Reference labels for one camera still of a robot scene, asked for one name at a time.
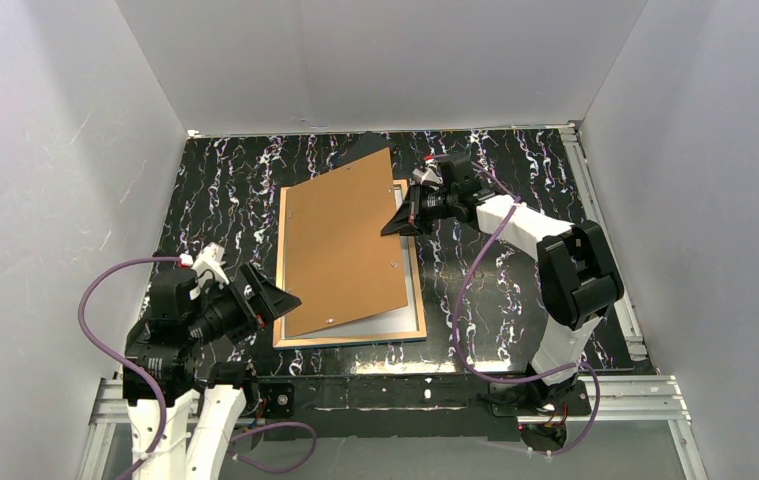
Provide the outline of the brown cardboard backing board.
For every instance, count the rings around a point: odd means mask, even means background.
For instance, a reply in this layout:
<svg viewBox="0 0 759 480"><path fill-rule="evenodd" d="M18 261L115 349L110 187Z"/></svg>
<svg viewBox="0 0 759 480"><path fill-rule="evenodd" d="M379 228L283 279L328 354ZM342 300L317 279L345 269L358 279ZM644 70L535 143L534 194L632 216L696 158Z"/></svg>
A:
<svg viewBox="0 0 759 480"><path fill-rule="evenodd" d="M301 301L286 335L407 306L401 242L381 233L396 211L388 148L285 190L282 287Z"/></svg>

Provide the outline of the light wooden picture frame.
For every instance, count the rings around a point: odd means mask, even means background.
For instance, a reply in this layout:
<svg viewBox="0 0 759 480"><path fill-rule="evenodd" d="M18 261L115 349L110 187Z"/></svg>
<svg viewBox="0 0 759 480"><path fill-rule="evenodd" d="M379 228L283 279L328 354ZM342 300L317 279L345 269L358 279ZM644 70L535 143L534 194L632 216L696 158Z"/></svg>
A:
<svg viewBox="0 0 759 480"><path fill-rule="evenodd" d="M402 237L400 242L408 298L405 307L299 336L286 334L282 317L272 326L272 347L284 350L424 340L427 326L415 240Z"/></svg>

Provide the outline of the colour photo print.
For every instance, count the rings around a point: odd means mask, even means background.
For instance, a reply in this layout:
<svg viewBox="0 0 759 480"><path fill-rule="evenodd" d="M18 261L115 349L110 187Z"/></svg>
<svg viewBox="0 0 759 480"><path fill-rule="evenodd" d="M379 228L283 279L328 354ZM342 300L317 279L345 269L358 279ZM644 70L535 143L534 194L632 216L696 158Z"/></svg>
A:
<svg viewBox="0 0 759 480"><path fill-rule="evenodd" d="M276 282L302 304L276 321L276 349L426 337L414 242L381 236L383 205L365 220L327 194L285 187L280 199Z"/></svg>

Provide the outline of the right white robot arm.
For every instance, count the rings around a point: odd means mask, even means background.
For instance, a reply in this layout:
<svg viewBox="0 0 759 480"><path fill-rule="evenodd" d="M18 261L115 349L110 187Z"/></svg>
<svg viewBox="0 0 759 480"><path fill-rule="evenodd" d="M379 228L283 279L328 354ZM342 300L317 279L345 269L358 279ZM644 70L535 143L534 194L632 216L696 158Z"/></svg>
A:
<svg viewBox="0 0 759 480"><path fill-rule="evenodd" d="M554 401L575 382L591 334L625 288L602 227L550 217L527 206L464 153L444 154L415 170L384 236L419 236L454 219L527 254L538 266L547 325L524 377L511 380L529 401Z"/></svg>

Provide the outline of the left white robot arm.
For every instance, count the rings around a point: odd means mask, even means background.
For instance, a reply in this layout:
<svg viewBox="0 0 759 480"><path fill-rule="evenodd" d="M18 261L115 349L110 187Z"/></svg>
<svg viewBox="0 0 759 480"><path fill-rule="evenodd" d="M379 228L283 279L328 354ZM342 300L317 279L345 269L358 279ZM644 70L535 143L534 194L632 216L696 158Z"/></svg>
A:
<svg viewBox="0 0 759 480"><path fill-rule="evenodd" d="M242 363L217 363L197 377L203 346L241 341L298 308L250 264L244 294L218 268L202 262L155 275L149 305L129 332L123 398L132 424L135 479L215 479L241 414L253 404Z"/></svg>

